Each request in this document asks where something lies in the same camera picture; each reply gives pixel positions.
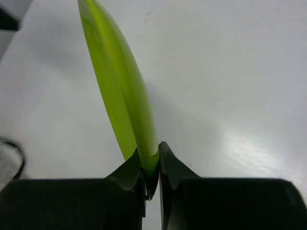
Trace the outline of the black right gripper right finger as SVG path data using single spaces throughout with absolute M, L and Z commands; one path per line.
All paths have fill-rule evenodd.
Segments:
M 290 181 L 200 177 L 166 142 L 159 150 L 162 229 L 306 229 L 307 207 Z

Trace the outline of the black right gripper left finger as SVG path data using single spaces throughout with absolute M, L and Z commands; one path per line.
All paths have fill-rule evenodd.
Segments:
M 14 180 L 0 193 L 3 230 L 140 230 L 144 216 L 137 151 L 106 178 Z

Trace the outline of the green plate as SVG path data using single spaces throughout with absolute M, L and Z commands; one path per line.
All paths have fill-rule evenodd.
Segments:
M 83 33 L 98 87 L 125 160 L 136 151 L 144 170 L 146 199 L 158 181 L 159 147 L 149 94 L 119 26 L 96 0 L 78 1 Z

